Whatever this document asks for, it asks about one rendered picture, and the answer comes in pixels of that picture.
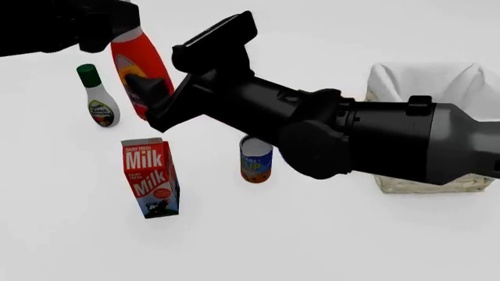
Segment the blue and orange soup tin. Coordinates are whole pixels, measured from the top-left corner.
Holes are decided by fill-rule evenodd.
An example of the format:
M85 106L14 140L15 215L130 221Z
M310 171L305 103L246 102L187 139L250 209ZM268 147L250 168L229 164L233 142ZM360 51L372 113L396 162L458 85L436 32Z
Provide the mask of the blue and orange soup tin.
M241 176L249 183L262 183L270 178L273 146L249 135L239 144Z

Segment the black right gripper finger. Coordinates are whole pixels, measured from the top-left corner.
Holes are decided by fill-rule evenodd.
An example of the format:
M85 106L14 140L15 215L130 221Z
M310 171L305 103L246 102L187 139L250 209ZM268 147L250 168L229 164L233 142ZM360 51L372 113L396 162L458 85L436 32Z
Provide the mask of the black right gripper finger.
M173 104L173 92L167 87L164 79L127 74L125 80L141 100L146 112L165 113Z

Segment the red ketchup bottle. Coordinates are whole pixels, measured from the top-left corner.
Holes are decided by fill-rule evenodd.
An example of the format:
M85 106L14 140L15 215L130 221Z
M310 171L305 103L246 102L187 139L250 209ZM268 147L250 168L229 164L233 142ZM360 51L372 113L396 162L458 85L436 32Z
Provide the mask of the red ketchup bottle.
M161 78L165 80L168 93L174 92L170 75L157 52L155 46L141 27L121 34L111 42L112 60L124 90L140 119L147 120L144 102L128 86L125 76L137 74L146 78Z

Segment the white ranch dressing bottle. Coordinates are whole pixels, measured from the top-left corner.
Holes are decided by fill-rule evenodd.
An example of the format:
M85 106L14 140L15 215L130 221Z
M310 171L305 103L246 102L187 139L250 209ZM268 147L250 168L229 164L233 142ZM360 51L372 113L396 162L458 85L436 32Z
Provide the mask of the white ranch dressing bottle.
M80 65L76 71L86 90L87 110L93 121L102 128L116 126L120 121L118 104L105 89L95 65Z

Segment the pale wicker basket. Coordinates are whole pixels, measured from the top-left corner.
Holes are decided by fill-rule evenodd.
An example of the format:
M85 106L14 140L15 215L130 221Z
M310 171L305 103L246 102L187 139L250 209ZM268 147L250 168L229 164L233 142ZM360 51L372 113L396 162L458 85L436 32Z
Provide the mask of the pale wicker basket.
M398 180L386 176L374 176L378 187L386 194L441 194L481 192L495 180L478 175L465 175L443 186Z

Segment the red milk carton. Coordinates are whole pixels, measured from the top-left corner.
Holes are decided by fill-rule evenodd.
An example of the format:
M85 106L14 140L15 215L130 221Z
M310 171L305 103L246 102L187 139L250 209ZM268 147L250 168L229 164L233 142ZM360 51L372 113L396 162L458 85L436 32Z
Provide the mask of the red milk carton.
M123 140L123 172L146 219L179 214L180 187L169 143Z

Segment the white basket lining cloth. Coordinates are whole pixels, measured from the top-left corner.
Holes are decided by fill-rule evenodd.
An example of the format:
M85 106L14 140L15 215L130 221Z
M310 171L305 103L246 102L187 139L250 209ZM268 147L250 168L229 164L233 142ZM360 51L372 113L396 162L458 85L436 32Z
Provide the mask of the white basket lining cloth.
M478 121L500 121L500 74L476 62L379 62L371 67L366 101L407 102L429 95Z

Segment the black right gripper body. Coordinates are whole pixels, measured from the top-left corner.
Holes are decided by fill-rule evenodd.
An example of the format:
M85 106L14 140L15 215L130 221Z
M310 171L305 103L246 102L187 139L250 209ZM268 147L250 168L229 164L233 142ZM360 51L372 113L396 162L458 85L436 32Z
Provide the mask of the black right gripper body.
M213 106L213 73L188 74L172 95L154 101L146 112L149 126L160 133L197 116Z

